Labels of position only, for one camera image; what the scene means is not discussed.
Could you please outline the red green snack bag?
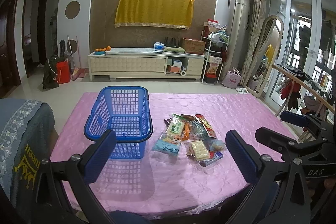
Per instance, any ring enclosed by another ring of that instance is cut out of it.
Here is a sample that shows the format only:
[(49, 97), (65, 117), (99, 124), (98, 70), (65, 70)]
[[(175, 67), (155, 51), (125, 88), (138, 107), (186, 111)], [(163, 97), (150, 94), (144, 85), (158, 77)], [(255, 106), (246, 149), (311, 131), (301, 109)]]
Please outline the red green snack bag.
[(202, 114), (195, 114), (195, 118), (197, 121), (205, 128), (207, 135), (209, 138), (217, 139), (216, 132), (214, 131), (212, 125), (206, 120), (206, 118)]

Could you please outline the clear pack plain crackers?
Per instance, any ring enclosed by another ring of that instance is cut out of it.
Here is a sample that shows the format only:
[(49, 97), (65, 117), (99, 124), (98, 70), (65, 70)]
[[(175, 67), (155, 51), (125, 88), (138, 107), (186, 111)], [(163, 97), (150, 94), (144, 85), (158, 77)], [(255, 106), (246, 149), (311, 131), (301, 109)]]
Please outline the clear pack plain crackers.
[(189, 154), (193, 156), (196, 161), (207, 160), (210, 158), (210, 153), (202, 140), (189, 143)]

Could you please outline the orange sausage snack pack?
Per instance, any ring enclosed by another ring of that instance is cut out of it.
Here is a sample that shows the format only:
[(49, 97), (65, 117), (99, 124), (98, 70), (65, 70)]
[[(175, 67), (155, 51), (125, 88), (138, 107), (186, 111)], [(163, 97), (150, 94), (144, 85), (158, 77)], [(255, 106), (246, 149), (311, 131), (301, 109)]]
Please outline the orange sausage snack pack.
[(182, 133), (182, 141), (187, 141), (190, 138), (190, 124), (189, 122), (185, 123)]

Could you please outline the light blue cartoon snack bag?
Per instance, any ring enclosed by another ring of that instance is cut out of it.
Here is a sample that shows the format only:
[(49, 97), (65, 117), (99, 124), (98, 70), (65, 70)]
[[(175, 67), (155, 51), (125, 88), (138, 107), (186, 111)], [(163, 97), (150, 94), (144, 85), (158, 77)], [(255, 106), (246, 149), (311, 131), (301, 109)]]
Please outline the light blue cartoon snack bag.
[(181, 142), (182, 140), (180, 136), (162, 133), (151, 150), (165, 153), (169, 156), (177, 156)]

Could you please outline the green label cracker pack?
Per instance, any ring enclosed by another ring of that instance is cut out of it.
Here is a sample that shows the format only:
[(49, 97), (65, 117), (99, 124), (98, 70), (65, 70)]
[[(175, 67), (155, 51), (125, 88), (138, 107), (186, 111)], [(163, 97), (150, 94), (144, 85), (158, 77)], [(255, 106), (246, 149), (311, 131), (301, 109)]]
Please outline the green label cracker pack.
[(185, 128), (186, 120), (180, 115), (173, 114), (166, 133), (169, 135), (181, 136)]

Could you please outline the blue striped wafer pack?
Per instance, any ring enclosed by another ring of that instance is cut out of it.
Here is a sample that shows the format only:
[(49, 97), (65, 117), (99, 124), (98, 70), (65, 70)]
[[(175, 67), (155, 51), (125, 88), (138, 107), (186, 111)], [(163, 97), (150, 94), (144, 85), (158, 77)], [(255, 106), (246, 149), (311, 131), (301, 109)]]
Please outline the blue striped wafer pack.
[(205, 127), (197, 120), (189, 121), (190, 138), (193, 140), (202, 140), (208, 137)]

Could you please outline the wooden drying rack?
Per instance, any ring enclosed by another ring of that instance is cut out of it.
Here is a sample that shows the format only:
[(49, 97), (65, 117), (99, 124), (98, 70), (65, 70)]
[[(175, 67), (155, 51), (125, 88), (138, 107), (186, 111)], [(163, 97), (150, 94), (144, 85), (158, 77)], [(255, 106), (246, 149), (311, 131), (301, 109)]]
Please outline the wooden drying rack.
[(332, 92), (325, 92), (317, 82), (295, 67), (272, 65), (272, 68), (285, 77), (280, 86), (280, 97), (284, 102), (276, 115), (284, 110), (297, 110), (301, 114), (313, 114), (323, 121), (331, 122), (328, 115), (335, 113)]

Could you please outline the white slippers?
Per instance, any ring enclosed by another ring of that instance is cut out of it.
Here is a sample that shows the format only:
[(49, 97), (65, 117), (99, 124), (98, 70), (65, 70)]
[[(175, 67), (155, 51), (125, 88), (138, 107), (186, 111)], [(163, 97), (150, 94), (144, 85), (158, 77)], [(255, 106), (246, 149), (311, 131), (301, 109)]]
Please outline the white slippers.
[(236, 91), (239, 93), (239, 94), (248, 94), (248, 91), (246, 88), (243, 88), (243, 87), (237, 87), (236, 88)]

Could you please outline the arched floor mirror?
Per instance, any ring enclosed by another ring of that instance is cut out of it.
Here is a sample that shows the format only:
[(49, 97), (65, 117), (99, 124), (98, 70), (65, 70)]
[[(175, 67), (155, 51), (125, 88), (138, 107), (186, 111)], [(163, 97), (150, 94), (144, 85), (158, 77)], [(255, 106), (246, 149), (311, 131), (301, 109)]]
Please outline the arched floor mirror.
[(253, 53), (251, 66), (248, 69), (247, 91), (259, 98), (268, 83), (272, 65), (280, 50), (284, 23), (279, 16), (268, 16), (262, 25), (256, 49)]

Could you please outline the dark bag on floor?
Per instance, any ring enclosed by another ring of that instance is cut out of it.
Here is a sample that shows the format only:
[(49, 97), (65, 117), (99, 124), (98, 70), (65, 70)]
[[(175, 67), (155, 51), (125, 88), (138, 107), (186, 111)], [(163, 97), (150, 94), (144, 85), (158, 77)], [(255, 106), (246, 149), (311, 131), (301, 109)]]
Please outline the dark bag on floor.
[(65, 57), (50, 57), (47, 59), (44, 65), (44, 74), (42, 80), (43, 90), (58, 88), (59, 83), (57, 81), (57, 63), (65, 61)]

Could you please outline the red shopping bag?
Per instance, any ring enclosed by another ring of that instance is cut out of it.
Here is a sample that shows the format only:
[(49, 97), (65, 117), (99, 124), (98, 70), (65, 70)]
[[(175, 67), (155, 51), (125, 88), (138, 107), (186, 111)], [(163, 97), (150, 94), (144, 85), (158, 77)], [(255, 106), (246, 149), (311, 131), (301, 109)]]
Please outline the red shopping bag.
[(56, 81), (58, 84), (66, 84), (70, 82), (71, 79), (70, 67), (67, 59), (65, 61), (58, 62), (56, 64), (56, 69), (57, 69)]

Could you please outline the plate of oranges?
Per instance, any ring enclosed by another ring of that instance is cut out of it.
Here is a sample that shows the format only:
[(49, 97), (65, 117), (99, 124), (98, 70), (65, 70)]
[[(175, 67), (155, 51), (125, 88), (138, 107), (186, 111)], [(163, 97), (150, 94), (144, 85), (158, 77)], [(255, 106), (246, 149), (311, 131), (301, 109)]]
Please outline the plate of oranges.
[(107, 52), (109, 52), (111, 49), (112, 49), (112, 47), (110, 47), (110, 46), (107, 46), (105, 48), (97, 48), (97, 49), (94, 50), (94, 54), (95, 55), (104, 55)]

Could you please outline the cream tv cabinet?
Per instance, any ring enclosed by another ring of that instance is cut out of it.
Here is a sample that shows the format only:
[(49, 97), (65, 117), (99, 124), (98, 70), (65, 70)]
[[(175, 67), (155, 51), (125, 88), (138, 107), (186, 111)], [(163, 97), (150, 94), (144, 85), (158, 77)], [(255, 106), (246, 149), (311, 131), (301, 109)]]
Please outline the cream tv cabinet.
[(156, 51), (153, 48), (112, 48), (88, 55), (89, 78), (193, 79), (202, 77), (205, 57), (192, 53)]

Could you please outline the folded green cloth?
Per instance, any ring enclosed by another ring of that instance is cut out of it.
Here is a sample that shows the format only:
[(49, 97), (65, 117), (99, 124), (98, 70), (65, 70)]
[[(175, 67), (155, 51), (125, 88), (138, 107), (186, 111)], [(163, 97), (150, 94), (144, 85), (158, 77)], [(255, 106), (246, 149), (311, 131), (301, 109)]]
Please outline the folded green cloth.
[(186, 54), (186, 50), (184, 50), (182, 47), (164, 47), (163, 51), (171, 52), (171, 53)]

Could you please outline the yellow cloth on wall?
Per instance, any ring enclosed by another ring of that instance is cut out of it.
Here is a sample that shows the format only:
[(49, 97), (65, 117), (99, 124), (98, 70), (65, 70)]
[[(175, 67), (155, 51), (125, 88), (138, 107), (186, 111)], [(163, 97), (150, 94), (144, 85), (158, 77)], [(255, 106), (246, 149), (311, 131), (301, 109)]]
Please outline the yellow cloth on wall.
[(193, 15), (194, 0), (119, 0), (114, 26), (188, 30)]

